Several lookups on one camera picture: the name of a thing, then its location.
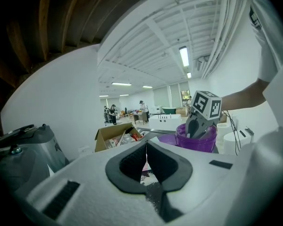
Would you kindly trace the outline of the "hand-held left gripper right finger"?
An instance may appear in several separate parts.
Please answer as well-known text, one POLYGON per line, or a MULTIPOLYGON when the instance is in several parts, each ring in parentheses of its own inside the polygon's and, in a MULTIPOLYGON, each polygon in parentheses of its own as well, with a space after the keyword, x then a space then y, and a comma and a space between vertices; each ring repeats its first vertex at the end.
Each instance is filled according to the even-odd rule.
POLYGON ((147 226, 283 225, 283 129, 244 145, 237 156, 161 146, 187 159, 193 172, 167 193, 176 218, 150 218, 147 226))

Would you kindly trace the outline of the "brown wooden desk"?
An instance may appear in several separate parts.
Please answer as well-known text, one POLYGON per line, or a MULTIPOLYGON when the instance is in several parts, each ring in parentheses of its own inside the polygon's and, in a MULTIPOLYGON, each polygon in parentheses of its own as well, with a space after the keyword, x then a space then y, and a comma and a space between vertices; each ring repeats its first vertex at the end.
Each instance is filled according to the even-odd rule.
POLYGON ((136 113, 133 114, 134 123, 136 124, 137 121, 142 121, 142 123, 148 122, 147 113, 136 113))

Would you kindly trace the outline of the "dark grey appliance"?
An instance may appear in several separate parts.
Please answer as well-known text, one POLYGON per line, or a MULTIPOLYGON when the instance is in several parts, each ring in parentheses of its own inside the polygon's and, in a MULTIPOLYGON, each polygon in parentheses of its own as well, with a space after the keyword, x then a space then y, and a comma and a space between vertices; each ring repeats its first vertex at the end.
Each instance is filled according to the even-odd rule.
POLYGON ((22 197, 68 164, 46 124, 27 125, 0 137, 0 178, 9 191, 22 197))

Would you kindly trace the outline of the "person's white shirt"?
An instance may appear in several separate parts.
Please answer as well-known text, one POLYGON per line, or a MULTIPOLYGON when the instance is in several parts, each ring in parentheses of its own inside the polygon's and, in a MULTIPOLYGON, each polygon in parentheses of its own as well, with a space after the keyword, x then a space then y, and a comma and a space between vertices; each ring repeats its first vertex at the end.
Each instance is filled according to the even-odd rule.
POLYGON ((260 45, 258 78, 271 82, 283 65, 283 22, 270 0, 251 0, 249 18, 260 45))

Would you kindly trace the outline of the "dark framed window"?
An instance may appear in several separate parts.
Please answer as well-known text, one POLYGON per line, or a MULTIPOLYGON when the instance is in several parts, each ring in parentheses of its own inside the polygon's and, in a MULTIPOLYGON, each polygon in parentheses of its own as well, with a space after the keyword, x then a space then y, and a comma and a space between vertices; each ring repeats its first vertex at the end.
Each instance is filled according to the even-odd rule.
POLYGON ((187 103, 188 100, 190 99, 190 91, 189 90, 182 90, 181 91, 181 98, 183 103, 187 103))

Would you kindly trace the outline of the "closed cardboard box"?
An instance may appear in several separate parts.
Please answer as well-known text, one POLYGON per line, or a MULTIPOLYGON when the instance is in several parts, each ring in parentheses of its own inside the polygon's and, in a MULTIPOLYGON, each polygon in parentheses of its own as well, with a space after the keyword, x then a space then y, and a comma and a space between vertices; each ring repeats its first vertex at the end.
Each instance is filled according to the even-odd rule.
POLYGON ((176 108, 176 114, 181 115, 182 117, 187 117, 188 116, 188 107, 178 107, 176 108))

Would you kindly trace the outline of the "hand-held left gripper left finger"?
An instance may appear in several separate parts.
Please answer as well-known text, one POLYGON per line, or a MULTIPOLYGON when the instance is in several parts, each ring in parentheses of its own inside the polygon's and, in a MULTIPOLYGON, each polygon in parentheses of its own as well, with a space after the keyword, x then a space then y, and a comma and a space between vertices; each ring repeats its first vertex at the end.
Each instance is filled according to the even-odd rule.
POLYGON ((68 181, 79 184, 58 216, 61 226, 163 226, 164 221, 143 194, 126 194, 107 178, 110 158, 136 143, 82 156, 47 178, 27 196, 39 212, 58 195, 68 181))

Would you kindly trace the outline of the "person's right forearm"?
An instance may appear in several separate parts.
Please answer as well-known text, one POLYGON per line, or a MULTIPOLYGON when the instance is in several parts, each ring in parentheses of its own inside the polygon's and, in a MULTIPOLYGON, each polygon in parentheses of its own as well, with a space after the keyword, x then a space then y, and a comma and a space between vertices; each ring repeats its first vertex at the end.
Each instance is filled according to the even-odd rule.
POLYGON ((245 89, 222 98, 222 111, 253 108, 266 101, 263 91, 269 82, 257 79, 245 89))

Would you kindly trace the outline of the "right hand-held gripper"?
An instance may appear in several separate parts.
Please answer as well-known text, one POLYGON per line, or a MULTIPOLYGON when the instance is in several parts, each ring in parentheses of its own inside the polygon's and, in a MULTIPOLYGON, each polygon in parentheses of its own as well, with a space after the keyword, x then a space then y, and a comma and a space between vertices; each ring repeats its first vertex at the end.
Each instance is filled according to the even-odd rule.
POLYGON ((197 90, 191 101, 191 116, 185 124, 187 137, 201 138, 211 126, 220 121, 222 98, 209 91, 197 90))

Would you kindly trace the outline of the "brown wooden plank structure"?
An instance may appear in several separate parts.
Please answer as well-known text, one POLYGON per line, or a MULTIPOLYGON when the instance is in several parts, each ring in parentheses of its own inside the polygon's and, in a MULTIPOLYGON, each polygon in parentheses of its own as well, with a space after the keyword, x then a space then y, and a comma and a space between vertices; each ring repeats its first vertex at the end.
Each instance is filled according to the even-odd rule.
POLYGON ((20 77, 69 47, 100 43, 143 0, 0 0, 0 80, 20 77))

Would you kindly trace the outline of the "purple plastic bucket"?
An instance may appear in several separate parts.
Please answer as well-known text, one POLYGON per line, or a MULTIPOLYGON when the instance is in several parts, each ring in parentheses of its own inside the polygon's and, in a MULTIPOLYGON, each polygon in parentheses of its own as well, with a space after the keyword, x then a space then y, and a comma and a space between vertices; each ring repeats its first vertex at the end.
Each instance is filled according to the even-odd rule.
POLYGON ((175 139, 179 147, 207 153, 213 152, 216 136, 217 130, 215 126, 209 127, 200 139, 187 138, 185 136, 185 124, 179 125, 175 131, 175 139))

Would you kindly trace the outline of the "open cardboard box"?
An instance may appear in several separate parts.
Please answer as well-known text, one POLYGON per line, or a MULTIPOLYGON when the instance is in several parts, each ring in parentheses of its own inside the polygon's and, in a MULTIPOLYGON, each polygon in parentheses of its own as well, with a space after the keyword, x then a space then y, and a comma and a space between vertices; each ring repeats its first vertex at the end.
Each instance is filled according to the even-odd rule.
POLYGON ((130 127, 133 127, 130 132, 131 134, 136 133, 142 137, 132 123, 124 123, 99 129, 95 137, 95 152, 104 151, 106 149, 118 146, 122 134, 130 127))

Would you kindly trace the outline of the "white ceiling pipes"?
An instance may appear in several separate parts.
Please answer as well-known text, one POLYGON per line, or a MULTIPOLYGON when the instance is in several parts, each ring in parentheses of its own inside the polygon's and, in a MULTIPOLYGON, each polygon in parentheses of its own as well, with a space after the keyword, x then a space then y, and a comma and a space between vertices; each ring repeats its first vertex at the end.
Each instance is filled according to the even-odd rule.
POLYGON ((218 67, 238 27, 248 0, 220 0, 220 16, 215 41, 202 78, 209 77, 218 67))

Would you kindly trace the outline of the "white bathtub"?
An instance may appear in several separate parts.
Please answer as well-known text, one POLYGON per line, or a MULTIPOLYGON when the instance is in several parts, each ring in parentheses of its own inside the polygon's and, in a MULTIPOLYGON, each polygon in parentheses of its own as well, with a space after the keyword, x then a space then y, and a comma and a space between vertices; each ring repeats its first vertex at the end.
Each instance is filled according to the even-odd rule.
POLYGON ((149 118, 151 129, 176 131, 181 124, 182 117, 180 114, 158 114, 149 118))

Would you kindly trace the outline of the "round white toilet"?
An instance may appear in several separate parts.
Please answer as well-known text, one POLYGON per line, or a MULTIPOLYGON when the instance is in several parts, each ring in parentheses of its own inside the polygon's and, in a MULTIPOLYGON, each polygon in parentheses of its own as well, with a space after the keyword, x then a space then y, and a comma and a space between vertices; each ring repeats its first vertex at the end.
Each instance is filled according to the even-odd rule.
POLYGON ((223 153, 237 156, 244 145, 252 142, 253 136, 254 133, 250 132, 248 128, 226 134, 223 140, 223 153))

